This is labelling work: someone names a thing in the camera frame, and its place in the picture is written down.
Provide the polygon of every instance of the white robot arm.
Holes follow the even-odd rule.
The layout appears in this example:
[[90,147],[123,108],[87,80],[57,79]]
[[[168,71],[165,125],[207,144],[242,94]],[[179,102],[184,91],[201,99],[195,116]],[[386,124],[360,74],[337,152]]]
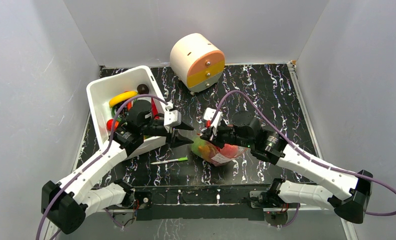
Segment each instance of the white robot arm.
[[[165,114],[159,113],[154,116],[148,101],[136,101],[129,110],[129,115],[124,119],[125,124],[120,122],[120,126],[115,129],[114,140],[105,153],[102,150],[97,151],[58,183],[49,181],[43,186],[42,213],[64,187],[65,191],[57,197],[47,218],[66,234],[75,231],[86,217],[96,211],[112,205],[130,206],[134,201],[132,194],[134,188],[122,180],[98,190],[91,189],[115,165],[134,154],[141,145],[146,144],[144,136],[164,137],[165,142],[172,148],[193,143],[178,132],[178,130],[191,131],[193,127],[182,122],[179,111],[172,103],[167,104],[165,108]],[[108,148],[109,144],[109,141],[106,141],[104,146]]]
[[[232,126],[227,126],[221,120],[220,112],[214,116],[215,112],[214,109],[208,108],[204,114],[207,128],[201,134],[202,139],[220,148],[223,148],[224,144],[250,148],[251,154],[257,159],[297,172],[318,184],[296,184],[275,179],[267,192],[251,191],[254,196],[250,195],[253,207],[281,207],[286,203],[302,203],[333,210],[338,216],[352,223],[363,222],[371,195],[371,182],[331,170],[338,167],[296,145],[289,145],[269,126],[262,127],[260,121],[249,111],[235,113]],[[298,152],[310,156],[310,160]],[[364,170],[359,174],[372,177],[372,174]]]

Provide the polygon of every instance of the green pen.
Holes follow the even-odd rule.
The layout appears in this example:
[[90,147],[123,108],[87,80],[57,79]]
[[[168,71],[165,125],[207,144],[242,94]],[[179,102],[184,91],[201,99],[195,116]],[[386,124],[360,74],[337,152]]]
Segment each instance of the green pen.
[[187,161],[187,156],[177,158],[177,159],[171,159],[171,160],[165,160],[165,161],[156,161],[156,162],[151,162],[151,164],[167,164],[167,163],[174,163],[174,162],[181,162],[181,161]]

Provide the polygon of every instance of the black table surface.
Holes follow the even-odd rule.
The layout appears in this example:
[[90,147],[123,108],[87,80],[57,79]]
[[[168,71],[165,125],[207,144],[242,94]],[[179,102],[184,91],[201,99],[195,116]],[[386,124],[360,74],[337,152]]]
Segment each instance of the black table surface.
[[[128,68],[102,69],[101,77],[122,73]],[[305,122],[301,106],[286,64],[228,65],[219,82],[209,89],[191,95],[169,67],[151,68],[155,80],[166,101],[179,107],[182,118],[195,128],[183,131],[193,138],[204,128],[203,114],[207,107],[216,105],[226,92],[241,90],[262,110],[274,125],[288,138],[309,153],[315,154],[314,145]],[[245,99],[234,94],[222,107],[227,122],[237,111],[256,111]],[[78,167],[99,149],[92,119],[89,119]],[[188,156],[188,161],[150,165],[151,162]],[[292,182],[308,182],[308,179],[288,169],[257,160],[246,151],[227,165],[215,167],[193,155],[190,146],[169,148],[162,146],[146,154],[121,162],[109,171],[97,185],[105,187],[117,179],[133,186],[184,186],[269,184],[274,178]]]

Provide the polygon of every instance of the white sticker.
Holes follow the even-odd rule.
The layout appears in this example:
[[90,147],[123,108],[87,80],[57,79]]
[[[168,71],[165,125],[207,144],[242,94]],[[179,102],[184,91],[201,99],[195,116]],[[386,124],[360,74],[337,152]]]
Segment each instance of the white sticker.
[[219,164],[221,163],[227,163],[233,160],[233,158],[228,158],[226,156],[223,156],[221,153],[217,153],[215,156],[211,158],[215,162],[218,162]]

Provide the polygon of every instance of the white wall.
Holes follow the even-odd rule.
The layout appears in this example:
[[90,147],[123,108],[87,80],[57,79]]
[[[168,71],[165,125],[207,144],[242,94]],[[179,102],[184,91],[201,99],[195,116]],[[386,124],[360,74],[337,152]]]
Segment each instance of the white wall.
[[99,67],[62,0],[0,0],[0,239],[34,239],[72,169]]
[[[297,70],[324,159],[396,188],[396,0],[331,0]],[[396,210],[396,196],[374,185],[368,210]],[[355,228],[359,240],[396,240],[396,216]]]
[[64,0],[99,65],[163,66],[201,33],[227,63],[298,58],[328,0]]

